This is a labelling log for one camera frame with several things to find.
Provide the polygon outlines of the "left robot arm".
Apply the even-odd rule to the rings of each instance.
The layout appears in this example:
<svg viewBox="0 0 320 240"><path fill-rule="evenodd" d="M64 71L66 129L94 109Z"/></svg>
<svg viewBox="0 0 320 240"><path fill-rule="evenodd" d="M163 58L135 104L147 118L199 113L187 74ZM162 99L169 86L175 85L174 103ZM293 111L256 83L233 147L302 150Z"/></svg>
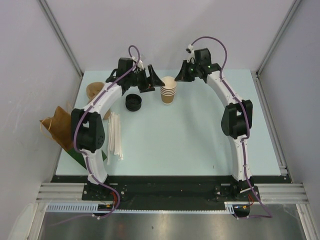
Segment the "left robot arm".
<svg viewBox="0 0 320 240"><path fill-rule="evenodd" d="M85 107L71 112L73 148L80 153L88 171L88 181L95 184L93 194L100 200L110 196L111 188L104 184L108 173L104 167L102 146L105 142L103 118L111 106L131 87L140 93L152 92L165 84L153 66L143 67L140 60L121 57L118 66L105 80L101 91Z"/></svg>

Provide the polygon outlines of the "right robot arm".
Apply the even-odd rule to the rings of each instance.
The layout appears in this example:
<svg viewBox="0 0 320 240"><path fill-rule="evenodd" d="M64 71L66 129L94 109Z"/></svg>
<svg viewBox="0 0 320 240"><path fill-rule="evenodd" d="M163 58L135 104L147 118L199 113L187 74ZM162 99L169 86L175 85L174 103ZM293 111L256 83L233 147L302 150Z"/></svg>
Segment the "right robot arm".
<svg viewBox="0 0 320 240"><path fill-rule="evenodd" d="M235 200L242 201L254 185L248 160L253 103L251 100L244 100L231 87L220 65L212 63L208 48L195 50L190 44L186 51L189 56L182 62L175 80L192 82L195 78L202 79L222 102L224 112L220 125L223 134L228 137L233 159L230 194Z"/></svg>

